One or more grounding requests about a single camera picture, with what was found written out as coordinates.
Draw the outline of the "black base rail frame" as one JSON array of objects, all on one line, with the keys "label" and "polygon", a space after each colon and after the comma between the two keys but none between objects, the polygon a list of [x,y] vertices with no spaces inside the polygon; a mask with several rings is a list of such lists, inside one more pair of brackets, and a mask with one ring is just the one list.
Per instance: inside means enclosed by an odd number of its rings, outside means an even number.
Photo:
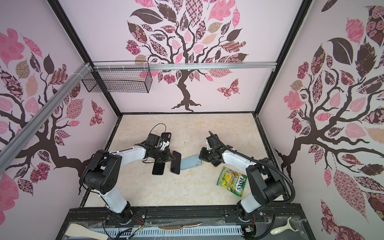
[{"label": "black base rail frame", "polygon": [[[65,221],[56,236],[57,240],[90,240],[65,235],[69,225],[74,223],[92,228],[138,228],[129,237],[121,235],[108,240],[313,240],[315,236],[300,204],[272,204],[251,214],[243,221],[237,214],[237,206],[171,206],[171,207],[133,207],[132,219],[127,224],[118,223],[106,208],[77,208],[69,210]],[[270,230],[284,226],[292,217],[291,225],[298,232],[290,230],[278,235],[271,235]],[[184,223],[202,222],[201,226],[240,226],[241,236],[210,236],[210,237],[157,237],[138,238],[135,234],[147,227],[171,226]]]}]

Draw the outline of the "aluminium rail back wall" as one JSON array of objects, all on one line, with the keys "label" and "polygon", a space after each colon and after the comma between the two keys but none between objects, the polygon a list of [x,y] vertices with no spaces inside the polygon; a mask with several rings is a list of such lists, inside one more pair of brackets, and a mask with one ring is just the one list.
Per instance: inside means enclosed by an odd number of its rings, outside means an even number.
[{"label": "aluminium rail back wall", "polygon": [[149,71],[171,71],[171,70],[211,70],[211,69],[275,69],[275,62],[240,62],[240,63],[195,63],[195,64],[124,64],[116,65],[105,62],[104,65],[96,65],[95,70],[128,70],[143,69]]}]

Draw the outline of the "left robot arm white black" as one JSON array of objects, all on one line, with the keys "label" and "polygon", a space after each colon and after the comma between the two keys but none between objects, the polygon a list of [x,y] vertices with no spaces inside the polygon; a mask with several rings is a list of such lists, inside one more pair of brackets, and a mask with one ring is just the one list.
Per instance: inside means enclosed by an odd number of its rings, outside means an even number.
[{"label": "left robot arm white black", "polygon": [[147,158],[155,160],[155,164],[165,164],[176,159],[169,149],[171,133],[160,136],[149,134],[147,139],[133,147],[116,152],[98,150],[91,158],[91,163],[81,176],[81,184],[98,194],[106,203],[109,213],[120,224],[131,221],[130,203],[121,195],[116,186],[122,166]]}]

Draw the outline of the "light blue phone case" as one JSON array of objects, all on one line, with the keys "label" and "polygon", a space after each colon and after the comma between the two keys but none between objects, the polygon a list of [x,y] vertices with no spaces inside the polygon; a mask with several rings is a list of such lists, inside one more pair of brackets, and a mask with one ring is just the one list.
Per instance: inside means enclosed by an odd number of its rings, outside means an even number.
[{"label": "light blue phone case", "polygon": [[184,158],[181,160],[180,169],[181,171],[197,168],[202,165],[202,160],[199,158],[199,155]]}]

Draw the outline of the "aluminium rail wall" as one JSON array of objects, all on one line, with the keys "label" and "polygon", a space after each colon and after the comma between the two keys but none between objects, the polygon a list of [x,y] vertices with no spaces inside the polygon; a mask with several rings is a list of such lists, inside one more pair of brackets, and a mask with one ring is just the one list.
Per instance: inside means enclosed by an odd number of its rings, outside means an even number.
[{"label": "aluminium rail wall", "polygon": [[124,64],[116,65],[105,62],[104,65],[96,65],[95,70],[128,70],[143,69],[149,71],[171,71],[171,70],[211,70],[211,69],[275,69],[275,62],[240,62],[240,63],[195,63],[195,64]]},{"label": "aluminium rail wall", "polygon": [[19,152],[37,133],[45,121],[53,114],[59,104],[75,88],[75,86],[91,72],[91,65],[83,63],[63,84],[63,86],[54,94],[37,114],[21,129],[20,133],[7,144],[1,151],[1,172],[4,172],[10,163],[17,157]]}]

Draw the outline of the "black phone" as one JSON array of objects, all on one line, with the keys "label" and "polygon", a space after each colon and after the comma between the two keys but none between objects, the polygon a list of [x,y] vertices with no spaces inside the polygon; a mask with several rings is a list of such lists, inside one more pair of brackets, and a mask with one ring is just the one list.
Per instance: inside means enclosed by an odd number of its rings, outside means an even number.
[{"label": "black phone", "polygon": [[174,159],[171,161],[170,171],[173,174],[179,175],[181,171],[182,155],[179,152],[173,151]]}]

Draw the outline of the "black smartphone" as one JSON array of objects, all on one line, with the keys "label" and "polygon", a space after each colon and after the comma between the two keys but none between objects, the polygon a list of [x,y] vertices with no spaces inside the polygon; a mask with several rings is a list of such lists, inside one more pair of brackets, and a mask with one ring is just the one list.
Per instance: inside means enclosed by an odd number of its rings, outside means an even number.
[{"label": "black smartphone", "polygon": [[152,175],[162,176],[164,174],[165,165],[166,165],[165,163],[154,163],[154,166],[152,169]]}]

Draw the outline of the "wooden knife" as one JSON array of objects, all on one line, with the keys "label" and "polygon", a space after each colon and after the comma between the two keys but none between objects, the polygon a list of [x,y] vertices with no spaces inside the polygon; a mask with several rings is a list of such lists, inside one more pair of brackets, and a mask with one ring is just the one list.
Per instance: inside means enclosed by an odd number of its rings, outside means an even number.
[{"label": "wooden knife", "polygon": [[171,226],[161,226],[159,229],[166,230],[166,231],[173,231],[173,230],[182,230],[185,228],[195,228],[201,226],[202,222],[195,222],[195,223],[184,223],[184,224],[178,224],[178,225],[171,225]]}]

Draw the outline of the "black phone case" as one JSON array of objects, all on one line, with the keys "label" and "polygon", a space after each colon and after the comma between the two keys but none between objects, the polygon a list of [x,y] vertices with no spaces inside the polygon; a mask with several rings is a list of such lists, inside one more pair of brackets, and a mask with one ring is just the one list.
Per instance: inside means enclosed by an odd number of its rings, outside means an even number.
[{"label": "black phone case", "polygon": [[172,134],[171,133],[162,133],[161,135],[161,138],[163,140],[168,140],[169,142],[171,142],[171,137],[172,137]]}]

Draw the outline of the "green yellow candy bag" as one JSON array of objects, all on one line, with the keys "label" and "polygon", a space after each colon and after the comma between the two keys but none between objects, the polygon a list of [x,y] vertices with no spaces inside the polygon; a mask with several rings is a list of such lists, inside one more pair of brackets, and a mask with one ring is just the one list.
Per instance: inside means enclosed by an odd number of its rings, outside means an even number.
[{"label": "green yellow candy bag", "polygon": [[248,177],[236,171],[224,167],[219,175],[217,186],[222,187],[234,195],[241,197],[243,195]]}]

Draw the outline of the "aluminium rail left wall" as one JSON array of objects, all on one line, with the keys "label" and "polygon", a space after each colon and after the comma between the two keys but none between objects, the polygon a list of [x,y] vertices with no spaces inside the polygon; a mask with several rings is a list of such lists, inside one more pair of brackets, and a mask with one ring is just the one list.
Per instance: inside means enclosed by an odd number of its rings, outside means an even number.
[{"label": "aluminium rail left wall", "polygon": [[37,133],[45,121],[53,114],[59,104],[75,88],[75,86],[91,72],[91,65],[83,63],[63,84],[63,86],[54,94],[37,114],[21,129],[20,133],[7,144],[1,151],[1,172],[4,172],[10,163],[17,157],[19,152]]}]

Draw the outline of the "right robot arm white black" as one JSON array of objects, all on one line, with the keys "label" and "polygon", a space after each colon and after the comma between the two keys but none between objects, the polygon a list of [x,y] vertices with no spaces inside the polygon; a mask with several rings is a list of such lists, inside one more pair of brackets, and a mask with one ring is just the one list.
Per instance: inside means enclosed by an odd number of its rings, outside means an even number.
[{"label": "right robot arm white black", "polygon": [[209,132],[206,146],[201,149],[199,159],[217,167],[225,164],[245,174],[251,193],[237,203],[237,214],[243,221],[251,214],[261,211],[287,191],[290,197],[282,203],[290,203],[295,198],[295,188],[292,181],[268,158],[261,160],[248,157],[233,147],[224,144],[218,135]]}]

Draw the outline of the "white spatula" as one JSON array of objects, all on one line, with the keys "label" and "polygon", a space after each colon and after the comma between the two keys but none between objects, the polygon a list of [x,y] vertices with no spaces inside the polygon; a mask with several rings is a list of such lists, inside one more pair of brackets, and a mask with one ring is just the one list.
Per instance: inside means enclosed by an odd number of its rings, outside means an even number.
[{"label": "white spatula", "polygon": [[91,231],[85,228],[84,226],[74,223],[69,225],[68,229],[65,232],[65,235],[68,237],[91,238],[95,240],[107,240],[109,238],[106,234]]}]

